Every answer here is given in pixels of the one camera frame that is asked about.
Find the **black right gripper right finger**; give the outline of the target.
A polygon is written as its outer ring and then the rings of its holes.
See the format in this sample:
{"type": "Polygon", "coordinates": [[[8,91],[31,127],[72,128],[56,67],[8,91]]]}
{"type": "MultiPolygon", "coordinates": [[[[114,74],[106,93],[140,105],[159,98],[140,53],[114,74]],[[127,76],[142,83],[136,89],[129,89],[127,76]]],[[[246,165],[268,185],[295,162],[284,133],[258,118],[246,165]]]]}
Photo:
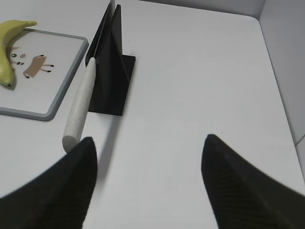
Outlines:
{"type": "Polygon", "coordinates": [[[214,134],[201,173],[220,229],[303,229],[305,197],[271,178],[214,134]]]}

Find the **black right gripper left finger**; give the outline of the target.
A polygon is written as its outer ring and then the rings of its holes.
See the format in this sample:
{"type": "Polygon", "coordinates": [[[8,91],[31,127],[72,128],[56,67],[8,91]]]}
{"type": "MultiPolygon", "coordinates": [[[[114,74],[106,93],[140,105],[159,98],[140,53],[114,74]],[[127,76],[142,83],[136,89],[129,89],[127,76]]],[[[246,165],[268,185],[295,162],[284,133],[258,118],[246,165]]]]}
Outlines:
{"type": "Polygon", "coordinates": [[[97,153],[86,137],[48,170],[0,199],[2,229],[81,229],[97,180],[97,153]]]}

